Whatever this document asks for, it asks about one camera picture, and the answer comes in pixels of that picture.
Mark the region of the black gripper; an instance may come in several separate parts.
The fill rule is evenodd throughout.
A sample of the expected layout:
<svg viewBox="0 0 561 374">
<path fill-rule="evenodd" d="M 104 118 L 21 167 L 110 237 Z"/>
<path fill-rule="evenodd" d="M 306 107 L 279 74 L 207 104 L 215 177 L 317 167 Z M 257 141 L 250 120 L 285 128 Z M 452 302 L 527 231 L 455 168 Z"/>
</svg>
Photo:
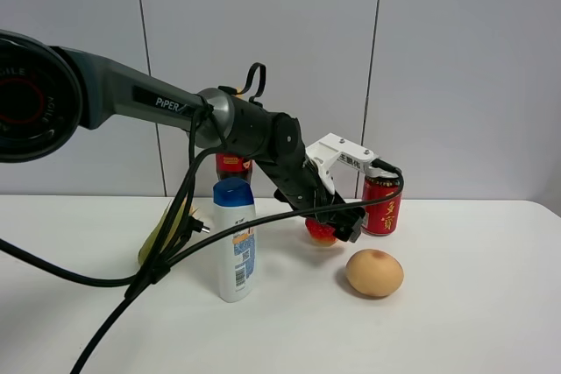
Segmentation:
<svg viewBox="0 0 561 374">
<path fill-rule="evenodd" d="M 334 237 L 355 243 L 365 216 L 362 207 L 352 207 L 338 193 L 330 193 L 314 164 L 305 159 L 295 166 L 273 166 L 274 197 L 286 202 L 300 215 L 331 226 Z"/>
</svg>

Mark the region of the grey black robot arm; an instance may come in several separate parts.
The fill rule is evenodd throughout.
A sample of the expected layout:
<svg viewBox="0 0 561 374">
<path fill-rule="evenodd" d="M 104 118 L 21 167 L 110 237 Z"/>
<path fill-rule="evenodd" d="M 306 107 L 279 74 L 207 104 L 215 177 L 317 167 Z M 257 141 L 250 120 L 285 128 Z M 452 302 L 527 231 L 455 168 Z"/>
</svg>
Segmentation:
<svg viewBox="0 0 561 374">
<path fill-rule="evenodd" d="M 355 242 L 365 212 L 348 208 L 306 155 L 297 119 L 237 98 L 225 88 L 196 94 L 102 56 L 1 34 L 1 160 L 27 162 L 61 148 L 78 127 L 120 115 L 190 131 L 195 144 L 252 159 L 276 197 L 307 209 Z"/>
</svg>

